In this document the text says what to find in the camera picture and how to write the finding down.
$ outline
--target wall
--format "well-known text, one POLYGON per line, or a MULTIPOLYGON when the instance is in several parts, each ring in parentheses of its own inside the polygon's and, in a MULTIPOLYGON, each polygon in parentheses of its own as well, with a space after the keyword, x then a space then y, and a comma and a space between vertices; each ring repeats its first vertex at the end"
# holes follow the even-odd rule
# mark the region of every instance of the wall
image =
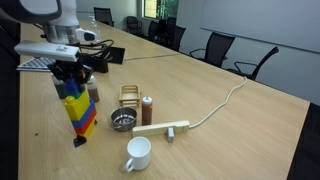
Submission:
MULTIPOLYGON (((204 3, 205 0, 179 1, 177 25, 187 28, 180 43, 182 53, 188 54, 191 50, 206 47, 211 32, 200 28, 204 3)), ((138 12, 142 12, 141 2, 138 1, 138 4, 138 12)), ((141 19, 144 21, 144 32, 147 34, 150 19, 141 19)), ((235 68, 235 61, 258 63, 274 46, 275 44, 237 37, 222 67, 235 68)), ((278 47, 280 52, 262 66, 256 81, 320 105, 320 54, 278 47)))
POLYGON ((90 20, 93 7, 110 8, 114 26, 126 31, 126 17, 137 16, 137 0, 77 0, 79 20, 90 20))

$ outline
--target lego brick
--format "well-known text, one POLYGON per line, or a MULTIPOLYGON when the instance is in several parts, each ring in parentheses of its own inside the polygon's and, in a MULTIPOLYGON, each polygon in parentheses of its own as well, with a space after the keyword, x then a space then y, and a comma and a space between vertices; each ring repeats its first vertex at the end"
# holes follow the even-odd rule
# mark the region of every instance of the lego brick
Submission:
POLYGON ((88 137, 90 136, 90 134, 91 134, 91 132, 92 132, 95 124, 96 124, 96 120, 93 120, 93 121, 91 122, 91 124, 89 125, 87 131, 86 131, 84 134, 78 134, 78 135, 79 135, 79 136, 82 136, 82 137, 85 137, 86 139, 88 139, 88 137))
POLYGON ((88 92, 83 91, 78 99, 75 99, 73 96, 68 96, 64 106, 70 119, 73 121, 80 120, 90 106, 88 92))
POLYGON ((73 127, 74 128, 82 128, 94 110, 95 110, 94 102, 93 102, 93 100, 90 99, 90 106, 87 109, 87 111, 84 113, 84 115, 81 117, 80 121, 79 120, 71 120, 73 127))
POLYGON ((89 128, 89 125, 92 121, 94 121, 94 117, 96 116, 97 111, 94 109, 94 111, 90 114, 89 118, 87 119, 86 123, 81 128, 74 128, 77 134, 84 134, 86 133, 87 129, 89 128))

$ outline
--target wooden table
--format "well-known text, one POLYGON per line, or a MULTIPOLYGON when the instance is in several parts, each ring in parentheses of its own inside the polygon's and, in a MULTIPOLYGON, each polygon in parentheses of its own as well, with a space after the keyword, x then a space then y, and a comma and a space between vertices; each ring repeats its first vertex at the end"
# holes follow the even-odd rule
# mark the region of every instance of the wooden table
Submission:
MULTIPOLYGON (((139 56, 131 51, 139 45, 129 42, 128 52, 137 53, 130 56, 139 56)), ((126 173, 132 134, 110 127, 122 85, 139 85, 142 96, 153 98, 153 124, 195 124, 243 78, 184 55, 109 64, 108 73, 94 75, 98 124, 88 142, 75 148, 75 132, 50 74, 21 72, 19 179, 286 179, 309 102, 248 81, 226 106, 201 126, 176 134, 173 143, 165 135, 148 137, 149 166, 126 173)), ((141 108, 136 110, 139 126, 141 108)))

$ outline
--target small basket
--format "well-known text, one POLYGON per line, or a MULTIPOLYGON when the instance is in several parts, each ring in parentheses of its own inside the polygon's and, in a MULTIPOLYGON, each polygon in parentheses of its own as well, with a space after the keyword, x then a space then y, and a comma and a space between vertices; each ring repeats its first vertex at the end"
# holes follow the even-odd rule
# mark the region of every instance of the small basket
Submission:
POLYGON ((137 85, 124 85, 120 89, 119 102, 121 107, 139 107, 140 93, 137 85))

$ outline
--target bottle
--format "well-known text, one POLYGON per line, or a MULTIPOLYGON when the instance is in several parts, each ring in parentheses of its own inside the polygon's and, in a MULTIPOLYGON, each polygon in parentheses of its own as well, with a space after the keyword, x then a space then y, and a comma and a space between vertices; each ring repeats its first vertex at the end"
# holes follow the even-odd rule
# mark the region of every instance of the bottle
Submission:
POLYGON ((100 33, 99 26, 98 26, 94 16, 89 16, 89 17, 92 18, 91 30, 92 30, 92 32, 96 33, 96 35, 97 35, 96 41, 100 41, 101 40, 101 33, 100 33))
POLYGON ((53 74, 51 74, 53 84, 57 90, 60 99, 65 99, 67 97, 66 86, 62 80, 58 80, 53 74))
POLYGON ((151 125, 152 123, 152 98, 142 98, 142 126, 151 125))
POLYGON ((98 88, 96 85, 96 79, 94 78, 93 75, 90 77, 90 80, 87 82, 87 89, 88 89, 90 98, 95 103, 98 102, 100 98, 99 98, 98 88))

